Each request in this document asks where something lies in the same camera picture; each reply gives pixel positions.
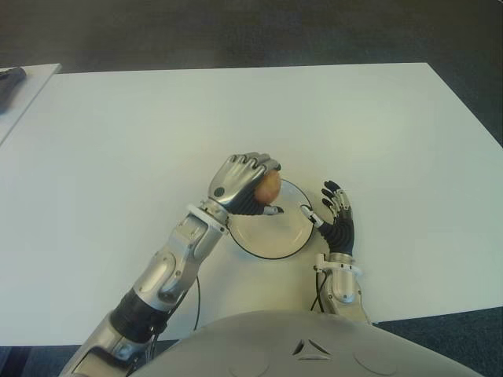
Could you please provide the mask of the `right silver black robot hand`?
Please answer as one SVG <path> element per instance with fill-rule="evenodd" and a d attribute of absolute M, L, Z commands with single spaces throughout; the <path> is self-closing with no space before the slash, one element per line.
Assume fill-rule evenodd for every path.
<path fill-rule="evenodd" d="M 354 220 L 350 200 L 334 181 L 324 182 L 321 202 L 330 211 L 332 219 L 324 220 L 312 207 L 301 205 L 303 215 L 313 224 L 328 244 L 330 253 L 353 255 L 355 240 Z"/>

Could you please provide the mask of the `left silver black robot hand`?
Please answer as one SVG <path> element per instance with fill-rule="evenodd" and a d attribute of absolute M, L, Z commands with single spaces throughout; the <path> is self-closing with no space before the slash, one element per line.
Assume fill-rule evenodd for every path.
<path fill-rule="evenodd" d="M 265 204 L 255 196 L 255 190 L 269 172 L 278 172 L 280 163 L 268 154 L 249 152 L 231 155 L 213 177 L 207 192 L 229 214 L 277 215 L 281 207 Z"/>

